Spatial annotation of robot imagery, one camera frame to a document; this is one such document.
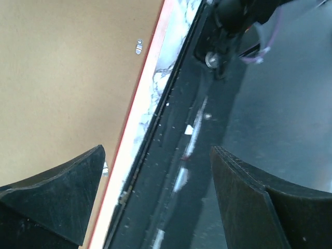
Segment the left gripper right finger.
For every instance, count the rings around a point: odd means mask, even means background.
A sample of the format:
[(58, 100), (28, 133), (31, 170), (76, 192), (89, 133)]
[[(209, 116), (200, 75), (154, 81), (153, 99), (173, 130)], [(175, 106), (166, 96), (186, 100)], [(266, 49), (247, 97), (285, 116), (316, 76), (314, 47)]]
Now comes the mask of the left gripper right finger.
[(211, 149), (228, 248), (331, 248), (331, 193), (303, 187)]

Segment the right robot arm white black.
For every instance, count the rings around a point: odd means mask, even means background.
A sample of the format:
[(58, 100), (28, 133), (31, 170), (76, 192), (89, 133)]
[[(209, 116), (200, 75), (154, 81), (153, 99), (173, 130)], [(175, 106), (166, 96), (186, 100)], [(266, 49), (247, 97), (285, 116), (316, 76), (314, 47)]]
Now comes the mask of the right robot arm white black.
[(266, 23), (277, 8), (288, 3), (281, 0), (222, 0), (213, 10), (218, 27), (235, 34), (246, 30), (253, 23)]

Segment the red wooden picture frame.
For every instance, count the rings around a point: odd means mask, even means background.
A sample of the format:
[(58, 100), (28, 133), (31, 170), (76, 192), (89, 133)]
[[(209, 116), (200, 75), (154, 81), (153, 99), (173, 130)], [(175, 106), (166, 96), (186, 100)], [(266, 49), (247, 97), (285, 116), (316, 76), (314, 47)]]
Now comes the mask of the red wooden picture frame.
[(102, 145), (102, 248), (175, 1), (1, 1), (1, 187)]

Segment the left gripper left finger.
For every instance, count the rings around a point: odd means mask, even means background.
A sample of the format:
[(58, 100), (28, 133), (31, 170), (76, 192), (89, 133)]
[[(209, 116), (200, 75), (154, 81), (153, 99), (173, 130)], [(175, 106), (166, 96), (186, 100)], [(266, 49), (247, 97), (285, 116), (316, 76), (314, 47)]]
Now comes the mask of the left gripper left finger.
[(105, 161), (98, 145), (1, 187), (1, 248), (78, 248), (84, 243)]

